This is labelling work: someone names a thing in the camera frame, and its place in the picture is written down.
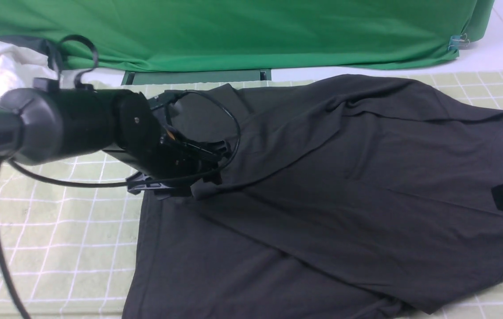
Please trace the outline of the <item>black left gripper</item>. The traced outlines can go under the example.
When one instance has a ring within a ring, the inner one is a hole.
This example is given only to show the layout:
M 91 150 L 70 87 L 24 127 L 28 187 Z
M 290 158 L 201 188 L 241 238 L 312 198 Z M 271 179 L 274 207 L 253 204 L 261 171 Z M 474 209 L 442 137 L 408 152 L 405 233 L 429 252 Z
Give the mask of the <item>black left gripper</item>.
M 173 176 L 160 177 L 161 183 L 148 183 L 150 177 L 136 172 L 126 178 L 127 192 L 139 195 L 154 194 L 158 200 L 165 198 L 209 198 L 218 193 L 223 180 L 220 172 L 232 161 L 232 147 L 226 140 L 200 142 L 191 140 L 172 123 L 172 106 L 189 94 L 199 95 L 232 117 L 231 111 L 208 93 L 198 91 L 166 91 L 149 99 L 150 111 L 160 125 L 160 158 L 168 164 L 165 172 Z M 181 184 L 190 187 L 179 187 Z

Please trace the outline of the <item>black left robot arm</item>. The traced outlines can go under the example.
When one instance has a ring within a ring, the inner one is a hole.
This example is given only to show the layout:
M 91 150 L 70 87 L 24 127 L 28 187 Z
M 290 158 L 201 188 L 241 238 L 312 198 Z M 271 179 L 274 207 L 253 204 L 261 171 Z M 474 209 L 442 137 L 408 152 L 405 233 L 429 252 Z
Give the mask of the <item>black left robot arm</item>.
M 54 79 L 36 78 L 32 88 L 18 88 L 0 98 L 0 158 L 22 172 L 22 165 L 42 165 L 103 151 L 136 169 L 125 182 L 130 194 L 152 191 L 162 197 L 191 196 L 202 180 L 221 184 L 221 171 L 235 158 L 237 140 L 198 142 L 172 125 L 170 107 L 186 95 L 166 91 L 152 98 L 129 89 L 94 89 L 77 83 L 61 89 Z

